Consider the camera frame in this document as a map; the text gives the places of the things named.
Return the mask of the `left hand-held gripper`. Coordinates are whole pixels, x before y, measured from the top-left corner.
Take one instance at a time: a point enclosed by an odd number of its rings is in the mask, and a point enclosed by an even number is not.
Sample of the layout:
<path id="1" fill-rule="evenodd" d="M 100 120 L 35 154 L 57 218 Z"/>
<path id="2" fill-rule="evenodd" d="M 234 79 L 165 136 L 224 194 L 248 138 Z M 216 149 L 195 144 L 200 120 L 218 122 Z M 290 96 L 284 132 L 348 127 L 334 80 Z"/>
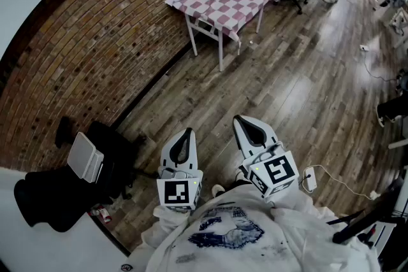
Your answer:
<path id="1" fill-rule="evenodd" d="M 161 151 L 157 190 L 160 205 L 172 211 L 195 210 L 203 172 L 198 170 L 196 137 L 189 127 L 174 135 Z"/>

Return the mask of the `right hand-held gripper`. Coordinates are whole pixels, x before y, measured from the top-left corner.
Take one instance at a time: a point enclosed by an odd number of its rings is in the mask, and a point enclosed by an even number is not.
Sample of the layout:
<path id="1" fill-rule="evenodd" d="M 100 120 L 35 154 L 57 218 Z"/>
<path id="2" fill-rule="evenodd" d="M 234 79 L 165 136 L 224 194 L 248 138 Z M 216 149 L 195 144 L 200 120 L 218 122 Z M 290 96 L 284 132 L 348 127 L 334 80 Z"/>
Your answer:
<path id="1" fill-rule="evenodd" d="M 270 125 L 253 117 L 236 115 L 233 130 L 245 158 L 239 168 L 265 202 L 281 201 L 297 188 L 299 172 L 293 155 L 278 142 Z"/>

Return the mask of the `person's left forearm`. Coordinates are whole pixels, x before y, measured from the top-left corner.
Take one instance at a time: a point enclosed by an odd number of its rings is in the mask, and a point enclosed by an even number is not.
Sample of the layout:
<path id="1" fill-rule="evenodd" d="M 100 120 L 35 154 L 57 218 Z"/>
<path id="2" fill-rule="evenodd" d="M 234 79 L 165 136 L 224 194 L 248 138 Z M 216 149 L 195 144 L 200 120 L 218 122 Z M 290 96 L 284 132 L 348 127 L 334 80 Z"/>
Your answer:
<path id="1" fill-rule="evenodd" d="M 190 211 L 173 211 L 165 206 L 157 206 L 154 208 L 153 216 L 159 219 L 161 229 L 170 234 L 177 227 L 185 226 L 189 220 Z"/>

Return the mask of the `person's right forearm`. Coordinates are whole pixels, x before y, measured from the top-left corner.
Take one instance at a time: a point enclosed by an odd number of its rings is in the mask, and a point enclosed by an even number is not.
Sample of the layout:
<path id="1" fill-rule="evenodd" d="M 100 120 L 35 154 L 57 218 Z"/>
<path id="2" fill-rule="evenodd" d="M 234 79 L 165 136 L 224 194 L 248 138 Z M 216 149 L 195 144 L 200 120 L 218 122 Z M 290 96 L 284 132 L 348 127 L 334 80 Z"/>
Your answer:
<path id="1" fill-rule="evenodd" d="M 282 193 L 282 197 L 272 201 L 273 208 L 289 209 L 307 213 L 317 218 L 322 217 L 321 212 L 314 206 L 312 198 L 299 189 L 297 182 L 283 190 Z"/>

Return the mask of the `white metal table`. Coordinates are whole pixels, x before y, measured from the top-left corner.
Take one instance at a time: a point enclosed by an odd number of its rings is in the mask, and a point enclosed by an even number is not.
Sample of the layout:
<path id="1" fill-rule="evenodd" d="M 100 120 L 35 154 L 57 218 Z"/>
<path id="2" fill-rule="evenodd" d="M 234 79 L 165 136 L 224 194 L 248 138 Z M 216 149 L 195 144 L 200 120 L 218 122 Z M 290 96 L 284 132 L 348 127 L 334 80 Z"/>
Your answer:
<path id="1" fill-rule="evenodd" d="M 198 31 L 218 42 L 218 58 L 219 58 L 219 71 L 223 71 L 223 33 L 221 30 L 217 29 L 216 27 L 210 25 L 206 21 L 203 21 L 203 23 L 207 24 L 210 27 L 210 30 L 206 30 L 203 27 L 200 27 L 200 19 L 196 19 L 194 23 L 191 22 L 191 17 L 188 14 L 184 14 L 186 18 L 186 25 L 187 25 L 187 30 L 189 32 L 189 37 L 191 40 L 192 48 L 194 55 L 197 56 L 197 48 L 196 48 L 196 43 L 194 39 L 194 33 L 193 31 Z"/>

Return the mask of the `white plastic box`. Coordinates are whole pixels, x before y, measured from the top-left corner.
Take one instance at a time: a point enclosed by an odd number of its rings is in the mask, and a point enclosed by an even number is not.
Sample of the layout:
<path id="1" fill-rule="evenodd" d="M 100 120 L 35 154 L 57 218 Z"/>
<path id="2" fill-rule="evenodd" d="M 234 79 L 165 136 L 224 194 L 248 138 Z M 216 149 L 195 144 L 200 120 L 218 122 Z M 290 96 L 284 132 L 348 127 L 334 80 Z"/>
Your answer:
<path id="1" fill-rule="evenodd" d="M 104 155 L 96 149 L 88 137 L 79 132 L 68 155 L 68 166 L 80 179 L 95 183 L 98 179 Z"/>

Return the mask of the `red can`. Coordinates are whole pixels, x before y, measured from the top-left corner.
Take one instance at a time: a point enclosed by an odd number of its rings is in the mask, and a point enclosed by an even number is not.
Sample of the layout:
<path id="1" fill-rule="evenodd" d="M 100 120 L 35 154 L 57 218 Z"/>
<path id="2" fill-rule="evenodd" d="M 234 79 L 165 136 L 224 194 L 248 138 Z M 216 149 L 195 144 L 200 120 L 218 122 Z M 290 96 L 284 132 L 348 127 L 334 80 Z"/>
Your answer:
<path id="1" fill-rule="evenodd" d="M 104 223 L 108 224 L 108 223 L 110 223 L 112 221 L 112 218 L 111 218 L 108 210 L 104 206 L 99 205 L 95 209 L 95 212 L 103 220 Z"/>

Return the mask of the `person's white hoodie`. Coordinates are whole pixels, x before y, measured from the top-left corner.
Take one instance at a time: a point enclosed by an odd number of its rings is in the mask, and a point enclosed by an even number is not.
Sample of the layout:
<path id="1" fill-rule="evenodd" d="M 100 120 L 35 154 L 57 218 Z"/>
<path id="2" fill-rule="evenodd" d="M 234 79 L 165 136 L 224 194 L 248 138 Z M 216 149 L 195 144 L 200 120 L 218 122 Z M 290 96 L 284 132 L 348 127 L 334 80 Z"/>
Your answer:
<path id="1" fill-rule="evenodd" d="M 275 209 L 241 183 L 170 234 L 156 218 L 118 272 L 381 272 L 376 250 L 358 238 L 334 243 L 340 225 L 317 209 L 321 218 Z"/>

